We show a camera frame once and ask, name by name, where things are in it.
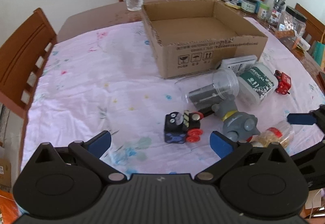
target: red wheel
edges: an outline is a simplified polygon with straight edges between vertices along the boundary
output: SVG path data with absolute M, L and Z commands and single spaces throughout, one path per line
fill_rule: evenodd
M 186 137 L 186 141 L 188 142 L 198 142 L 201 138 L 200 135 L 203 134 L 203 130 L 201 129 L 190 129 L 187 132 L 187 137 Z
M 195 112 L 193 112 L 193 113 L 198 114 L 198 115 L 200 116 L 200 120 L 201 120 L 202 118 L 204 118 L 204 115 L 203 115 L 201 112 L 195 111 Z

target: tiled floor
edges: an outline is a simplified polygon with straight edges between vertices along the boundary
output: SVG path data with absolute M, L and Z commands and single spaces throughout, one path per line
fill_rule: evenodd
M 23 120 L 12 111 L 9 114 L 4 135 L 4 157 L 11 163 L 11 183 L 15 183 L 18 174 L 19 145 L 22 138 Z

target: plastic jar with red label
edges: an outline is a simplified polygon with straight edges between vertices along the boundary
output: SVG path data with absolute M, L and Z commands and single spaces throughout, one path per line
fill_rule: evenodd
M 287 147 L 294 138 L 295 131 L 287 121 L 280 121 L 255 137 L 251 144 L 254 147 L 267 147 L 271 142 L 278 142 Z

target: teal bag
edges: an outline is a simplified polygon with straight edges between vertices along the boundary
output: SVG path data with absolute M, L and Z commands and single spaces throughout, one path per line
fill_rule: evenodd
M 316 42 L 315 47 L 314 47 L 314 51 L 313 51 L 313 54 L 312 54 L 313 59 L 318 63 L 318 65 L 320 67 L 322 67 L 322 65 L 323 65 L 323 67 L 325 66 L 325 58 L 323 60 L 324 49 L 325 49 L 325 45 L 323 44 L 324 35 L 325 35 L 325 32 L 323 33 L 321 41 Z

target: gray toy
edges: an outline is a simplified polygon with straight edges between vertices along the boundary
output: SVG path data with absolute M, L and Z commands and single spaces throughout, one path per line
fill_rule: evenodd
M 256 128 L 257 117 L 246 112 L 239 112 L 234 95 L 229 95 L 219 104 L 214 104 L 212 110 L 224 122 L 222 133 L 228 139 L 234 142 L 246 141 L 251 136 L 260 134 Z

